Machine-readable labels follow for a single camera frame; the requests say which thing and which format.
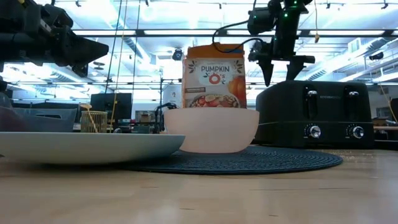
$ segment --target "wooden table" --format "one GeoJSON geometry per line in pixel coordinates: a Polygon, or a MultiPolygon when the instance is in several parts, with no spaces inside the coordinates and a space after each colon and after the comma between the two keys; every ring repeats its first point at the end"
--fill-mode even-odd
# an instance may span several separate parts
{"type": "Polygon", "coordinates": [[[44,169],[0,158],[0,223],[397,223],[398,152],[331,153],[345,162],[240,176],[44,169]]]}

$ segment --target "cereal box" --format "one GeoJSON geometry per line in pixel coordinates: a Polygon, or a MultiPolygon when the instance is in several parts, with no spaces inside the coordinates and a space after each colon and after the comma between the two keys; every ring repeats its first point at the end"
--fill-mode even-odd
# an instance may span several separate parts
{"type": "MultiPolygon", "coordinates": [[[[235,44],[217,44],[221,50],[235,44]]],[[[213,45],[188,49],[183,69],[183,107],[246,108],[243,48],[221,53],[213,45]]]]}

